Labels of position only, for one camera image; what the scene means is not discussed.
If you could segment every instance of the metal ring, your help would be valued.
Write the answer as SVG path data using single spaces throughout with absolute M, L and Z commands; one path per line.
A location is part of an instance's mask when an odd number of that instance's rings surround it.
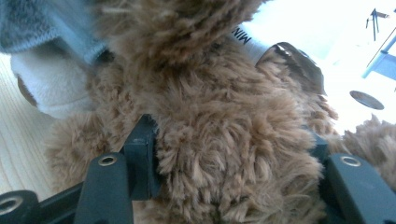
M 21 196 L 12 196 L 0 201 L 0 216 L 10 213 L 17 209 L 23 202 Z
M 115 156 L 105 156 L 102 159 L 100 159 L 98 163 L 101 166 L 109 166 L 116 163 L 116 161 L 117 161 L 117 157 Z
M 361 166 L 361 162 L 356 160 L 353 157 L 348 157 L 348 156 L 343 156 L 341 157 L 341 161 L 345 163 L 346 165 L 350 166 Z

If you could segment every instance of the curly brown fur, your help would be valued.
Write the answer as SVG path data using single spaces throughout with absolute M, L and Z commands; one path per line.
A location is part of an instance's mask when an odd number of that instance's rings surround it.
M 322 136 L 337 134 L 333 127 L 333 121 L 338 119 L 337 113 L 327 104 L 325 96 L 311 91 L 312 83 L 302 78 L 300 69 L 292 69 L 287 59 L 279 57 L 276 46 L 265 52 L 257 64 L 257 69 L 273 86 L 291 92 L 303 119 L 312 131 Z
M 222 37 L 260 2 L 105 3 L 104 34 L 115 59 L 92 80 L 98 109 L 55 126 L 49 160 L 58 185 L 80 181 L 89 159 L 118 150 L 139 117 L 150 114 L 165 181 L 159 198 L 134 203 L 139 223 L 322 217 L 321 166 L 307 152 L 314 138 L 303 126 L 331 133 L 331 110 L 303 92 L 276 56 L 256 68 Z M 315 119 L 317 126 L 309 123 Z
M 396 125 L 380 122 L 376 116 L 345 131 L 343 137 L 328 139 L 331 153 L 348 153 L 370 162 L 388 185 L 396 190 Z

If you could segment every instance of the stuffed animal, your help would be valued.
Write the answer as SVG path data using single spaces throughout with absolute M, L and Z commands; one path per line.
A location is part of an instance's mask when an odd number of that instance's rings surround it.
M 56 119 L 94 109 L 86 89 L 91 69 L 54 43 L 11 55 L 11 69 L 25 99 Z
M 248 37 L 235 27 L 261 3 L 95 3 L 97 34 L 113 57 L 88 79 L 96 108 L 57 122 L 46 142 L 55 188 L 83 181 L 89 162 L 120 150 L 139 118 L 150 114 L 158 124 L 157 172 L 164 181 L 159 197 L 134 202 L 136 223 L 323 218 L 322 166 L 308 152 L 315 138 L 307 127 L 325 136 L 332 152 L 358 154 L 357 143 L 353 134 L 343 140 L 334 130 L 337 114 L 322 95 L 320 69 L 294 46 L 273 45 L 258 61 L 248 56 Z M 392 136 L 377 138 L 379 145 L 390 147 Z M 378 171 L 391 165 L 378 164 Z
M 396 191 L 396 125 L 376 116 L 345 131 L 343 136 L 327 135 L 330 153 L 347 153 L 368 161 L 393 191 Z

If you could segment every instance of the blue object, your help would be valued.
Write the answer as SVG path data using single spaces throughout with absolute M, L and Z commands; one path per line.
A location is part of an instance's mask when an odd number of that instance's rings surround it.
M 376 31 L 379 33 L 378 14 L 376 13 L 376 9 L 375 8 L 374 8 L 373 12 L 371 13 L 371 16 L 373 17 L 372 21 L 373 21 L 373 32 L 374 32 L 374 41 L 375 41 L 376 40 L 376 38 L 375 38 L 375 28 L 376 28 Z M 369 19 L 367 19 L 367 21 L 366 21 L 366 29 L 367 29 L 368 25 L 369 25 Z
M 389 54 L 390 48 L 396 42 L 396 28 L 393 29 L 388 39 L 383 44 L 381 50 L 374 56 L 367 66 L 362 77 L 366 78 L 371 72 L 377 72 L 385 77 L 396 80 L 396 56 Z

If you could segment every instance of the white label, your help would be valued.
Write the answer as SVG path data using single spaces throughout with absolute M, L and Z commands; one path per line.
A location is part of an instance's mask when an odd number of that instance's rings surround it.
M 250 60 L 253 61 L 253 64 L 257 64 L 264 52 L 270 48 L 269 45 L 264 44 L 255 37 L 253 30 L 244 23 L 238 25 L 231 32 L 231 37 L 237 43 L 244 46 L 244 49 L 247 51 L 247 55 Z

